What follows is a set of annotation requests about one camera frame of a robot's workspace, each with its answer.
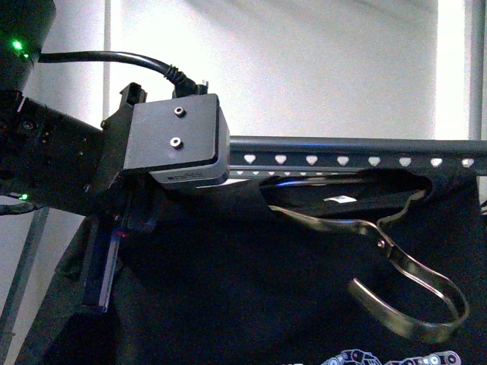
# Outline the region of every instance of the black cloth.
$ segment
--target black cloth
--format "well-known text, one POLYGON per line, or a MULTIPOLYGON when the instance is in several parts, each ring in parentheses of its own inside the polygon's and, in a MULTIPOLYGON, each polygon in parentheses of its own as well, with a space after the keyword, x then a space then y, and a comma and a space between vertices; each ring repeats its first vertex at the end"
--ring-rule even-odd
MULTIPOLYGON (((407 314, 430 322, 447 318, 444 304, 403 277, 377 253, 376 243, 314 232, 267 208, 276 196, 281 205, 303 209, 316 197, 319 207, 320 191, 302 189, 300 204, 297 190, 282 198, 279 190, 250 181, 175 195, 152 235, 128 237, 119 251, 111 307, 103 316, 78 310, 83 283, 77 273, 90 228, 85 221, 16 364, 320 365, 354 349, 380 362, 345 363, 401 364, 445 351, 454 351, 462 364, 487 363, 487 246, 476 177, 426 177, 427 184, 422 178, 411 189, 425 187, 425 198, 386 231, 465 293, 470 316, 447 342, 401 338, 352 299, 347 283, 358 278, 407 314)), ((383 191, 394 201, 388 213, 399 210, 397 196, 403 199, 407 191, 383 191)), ((384 200, 375 208, 382 214, 383 206, 384 200)), ((369 202, 366 215, 375 219, 377 211, 369 202)))

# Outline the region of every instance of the green indicator light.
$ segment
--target green indicator light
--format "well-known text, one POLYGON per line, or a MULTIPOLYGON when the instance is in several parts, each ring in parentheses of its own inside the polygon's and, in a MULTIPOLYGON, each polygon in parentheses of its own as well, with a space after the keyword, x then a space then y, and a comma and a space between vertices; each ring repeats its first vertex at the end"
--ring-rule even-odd
POLYGON ((17 51, 21 51, 23 49, 22 43, 20 43, 18 40, 15 40, 14 42, 12 42, 12 46, 14 46, 14 48, 17 51))

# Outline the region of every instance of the chain graphic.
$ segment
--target chain graphic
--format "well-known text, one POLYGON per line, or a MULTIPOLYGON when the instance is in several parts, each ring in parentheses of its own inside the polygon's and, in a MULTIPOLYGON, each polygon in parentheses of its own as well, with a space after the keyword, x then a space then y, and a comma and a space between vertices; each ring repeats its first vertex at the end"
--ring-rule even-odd
MULTIPOLYGON (((461 365, 462 360, 453 351, 437 352, 424 357, 387 361, 384 365, 461 365)), ((372 353, 361 350, 345 350, 321 365, 382 365, 372 353)))

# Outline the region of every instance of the white backdrop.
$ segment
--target white backdrop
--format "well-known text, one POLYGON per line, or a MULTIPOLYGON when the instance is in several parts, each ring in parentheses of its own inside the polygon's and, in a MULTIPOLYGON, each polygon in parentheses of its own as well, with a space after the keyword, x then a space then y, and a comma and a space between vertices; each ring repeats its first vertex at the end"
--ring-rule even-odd
MULTIPOLYGON (((462 0, 441 2, 455 5, 451 14, 462 19, 462 0)), ((173 63, 195 81, 209 81, 232 135, 469 136, 465 114, 437 117, 438 7, 431 0, 55 3, 58 14, 44 52, 122 50, 173 63)), ((465 37, 462 22, 456 27, 454 20, 443 20, 460 42, 465 37)), ((454 48, 453 41, 444 46, 446 55, 463 55, 463 47, 454 48)), ((469 69, 466 63, 458 67, 456 80, 462 87, 469 69)), ((454 70, 446 72, 453 80, 454 70)), ((170 97, 171 85, 153 71, 97 63, 38 65, 25 94, 99 126, 118 107, 119 92, 133 81, 146 89, 149 101, 170 97)), ((468 87, 457 93, 445 85, 441 92, 450 98, 445 107, 462 109, 468 87)), ((0 307, 29 219, 0 219, 0 307)), ((80 221, 60 211, 49 215, 8 364, 17 356, 53 269, 80 221)))

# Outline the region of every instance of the black cable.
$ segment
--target black cable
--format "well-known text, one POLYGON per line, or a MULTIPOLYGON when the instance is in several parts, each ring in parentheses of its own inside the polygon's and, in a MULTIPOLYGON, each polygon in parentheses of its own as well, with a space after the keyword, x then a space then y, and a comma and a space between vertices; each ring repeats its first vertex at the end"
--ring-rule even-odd
POLYGON ((113 51, 83 51, 67 53, 41 53, 39 63, 64 63, 64 62, 120 62, 130 65, 149 68, 162 74, 171 82, 176 91, 177 97, 194 95, 198 91, 196 83, 188 78, 177 67, 168 65, 157 59, 147 56, 136 55, 128 52, 113 51))
POLYGON ((26 214, 41 208, 42 207, 29 202, 15 205, 0 205, 0 216, 26 214))

